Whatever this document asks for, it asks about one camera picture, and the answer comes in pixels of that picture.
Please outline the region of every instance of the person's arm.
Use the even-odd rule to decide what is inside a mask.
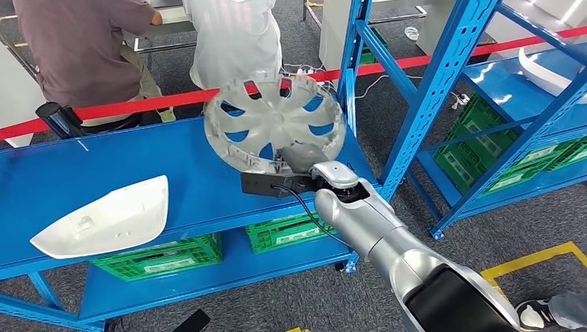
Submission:
[[[163,23],[161,14],[144,0],[103,0],[110,24],[133,35],[144,34],[151,24]]]
[[[153,18],[151,19],[151,25],[152,26],[160,26],[161,24],[163,24],[163,17],[161,16],[161,13],[155,10],[155,14],[153,15]]]

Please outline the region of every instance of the white shirt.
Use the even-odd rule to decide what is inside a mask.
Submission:
[[[192,81],[203,89],[230,79],[278,73],[280,31],[271,9],[276,0],[183,0],[198,32]]]

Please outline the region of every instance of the person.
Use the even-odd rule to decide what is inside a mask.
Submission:
[[[198,32],[190,76],[211,89],[230,79],[277,74],[282,66],[280,30],[271,13],[275,0],[183,0]]]
[[[524,301],[516,307],[523,331],[551,326],[575,330],[587,327],[587,294],[565,292],[551,299]]]
[[[163,23],[143,0],[12,0],[19,29],[37,64],[45,98],[88,107],[158,97],[161,90],[141,57],[123,46],[123,30],[142,35]],[[175,120],[172,109],[159,111]],[[84,121],[96,126],[128,115]]]

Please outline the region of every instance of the brown shirt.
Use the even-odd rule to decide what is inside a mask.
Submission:
[[[72,107],[124,102],[141,74],[120,56],[123,30],[142,35],[154,9],[142,0],[12,0],[39,67],[45,98]]]

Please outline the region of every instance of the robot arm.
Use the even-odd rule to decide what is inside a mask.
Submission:
[[[283,150],[296,174],[242,174],[243,191],[283,194],[275,184],[297,192],[316,191],[314,207],[320,219],[375,266],[401,306],[407,331],[520,330],[516,311],[503,296],[479,274],[412,235],[367,180],[342,163],[327,161],[315,149]]]

